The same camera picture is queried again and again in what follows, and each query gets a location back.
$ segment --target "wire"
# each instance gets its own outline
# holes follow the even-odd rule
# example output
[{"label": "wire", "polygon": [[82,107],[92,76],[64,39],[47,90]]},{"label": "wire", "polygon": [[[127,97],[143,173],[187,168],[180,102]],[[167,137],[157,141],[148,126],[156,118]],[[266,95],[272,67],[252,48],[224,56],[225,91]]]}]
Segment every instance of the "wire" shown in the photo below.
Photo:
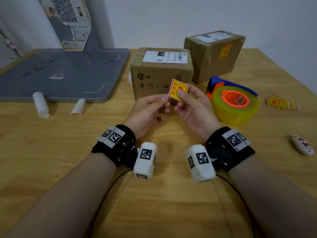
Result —
[{"label": "wire", "polygon": [[99,213],[99,211],[100,211],[100,209],[101,209],[101,207],[102,207],[102,204],[104,203],[104,201],[105,201],[107,195],[109,194],[111,188],[112,188],[113,185],[121,178],[121,176],[123,176],[124,174],[128,173],[129,171],[133,171],[133,169],[128,169],[128,170],[126,170],[125,172],[123,172],[123,173],[122,173],[121,175],[119,175],[119,176],[113,181],[113,183],[110,185],[108,191],[106,192],[105,196],[103,197],[103,199],[102,199],[102,201],[101,201],[101,203],[100,203],[100,205],[99,205],[99,207],[98,207],[98,209],[97,209],[97,212],[96,212],[96,214],[95,214],[95,216],[94,216],[94,218],[93,218],[93,222],[92,222],[91,227],[90,227],[90,230],[89,230],[88,238],[90,238],[90,236],[91,236],[91,234],[92,234],[92,232],[93,232],[93,225],[94,225],[94,223],[95,223],[95,221],[96,221],[96,219],[97,219],[97,216],[98,216],[98,213]]},{"label": "wire", "polygon": [[248,211],[248,215],[249,215],[249,218],[250,218],[250,222],[251,222],[251,227],[252,227],[252,233],[253,233],[253,238],[256,237],[256,231],[254,229],[254,225],[253,225],[253,220],[252,220],[252,214],[251,214],[251,211],[249,209],[249,207],[247,206],[247,203],[245,202],[245,200],[243,199],[242,195],[240,194],[240,192],[236,189],[236,187],[234,187],[233,184],[230,183],[229,180],[227,180],[226,178],[222,177],[221,175],[219,174],[216,174],[216,176],[218,176],[219,178],[223,179],[224,181],[226,181],[237,193],[238,195],[240,196],[243,204],[245,205],[247,211]]}]

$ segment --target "person's left hand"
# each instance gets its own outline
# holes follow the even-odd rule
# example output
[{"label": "person's left hand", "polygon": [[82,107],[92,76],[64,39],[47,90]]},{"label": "person's left hand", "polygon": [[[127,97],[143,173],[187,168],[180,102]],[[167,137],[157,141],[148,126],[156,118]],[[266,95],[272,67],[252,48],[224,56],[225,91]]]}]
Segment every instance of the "person's left hand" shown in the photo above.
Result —
[{"label": "person's left hand", "polygon": [[169,113],[170,102],[167,94],[155,94],[139,98],[126,118],[123,125],[130,128],[136,139],[146,134],[149,128],[164,120],[163,116],[154,117],[157,114]]}]

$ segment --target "tape roll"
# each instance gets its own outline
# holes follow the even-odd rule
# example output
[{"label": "tape roll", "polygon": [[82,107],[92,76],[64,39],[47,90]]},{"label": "tape roll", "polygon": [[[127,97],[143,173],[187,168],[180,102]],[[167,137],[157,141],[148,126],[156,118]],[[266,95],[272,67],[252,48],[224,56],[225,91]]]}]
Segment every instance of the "tape roll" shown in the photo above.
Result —
[{"label": "tape roll", "polygon": [[220,122],[241,125],[248,122],[258,111],[260,102],[243,88],[222,86],[214,90],[212,106]]}]

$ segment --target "yellow and red sticker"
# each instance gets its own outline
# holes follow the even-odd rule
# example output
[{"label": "yellow and red sticker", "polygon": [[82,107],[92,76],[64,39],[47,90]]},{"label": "yellow and red sticker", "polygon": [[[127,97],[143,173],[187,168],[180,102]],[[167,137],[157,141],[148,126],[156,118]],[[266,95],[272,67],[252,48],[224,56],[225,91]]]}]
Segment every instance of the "yellow and red sticker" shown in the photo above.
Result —
[{"label": "yellow and red sticker", "polygon": [[219,55],[219,59],[222,59],[228,56],[231,45],[232,44],[222,47],[220,55]]},{"label": "yellow and red sticker", "polygon": [[184,92],[188,93],[188,89],[189,87],[184,84],[183,82],[177,81],[176,79],[172,80],[172,84],[170,87],[170,92],[168,93],[168,95],[173,98],[176,99],[182,103],[185,103],[182,99],[180,99],[180,97],[177,95],[178,90],[183,90]]},{"label": "yellow and red sticker", "polygon": [[275,97],[267,97],[266,106],[269,108],[275,108],[282,111],[286,111],[287,108],[299,110],[298,105],[295,101]]}]

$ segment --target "black wristband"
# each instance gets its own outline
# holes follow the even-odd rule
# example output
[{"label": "black wristband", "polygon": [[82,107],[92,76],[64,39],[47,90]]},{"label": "black wristband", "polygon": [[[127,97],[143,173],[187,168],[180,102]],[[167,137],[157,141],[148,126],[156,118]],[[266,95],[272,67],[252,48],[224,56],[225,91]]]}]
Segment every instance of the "black wristband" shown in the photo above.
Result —
[{"label": "black wristband", "polygon": [[[109,141],[112,142],[112,147],[109,147],[105,144]],[[101,137],[99,137],[97,144],[93,147],[91,152],[103,153],[117,167],[119,167],[121,164],[126,163],[125,159],[128,156],[128,153],[132,150],[134,144],[135,135],[132,130],[125,125],[119,124],[116,126],[116,128],[109,128],[109,130],[107,130]]]},{"label": "black wristband", "polygon": [[[220,128],[206,141],[208,155],[213,159],[218,159],[221,167],[227,172],[255,154],[255,151],[249,145],[246,145],[249,143],[248,140],[238,131],[233,130],[230,137],[224,138],[223,134],[230,130],[229,127]],[[237,144],[243,145],[243,148],[237,148]]]}]

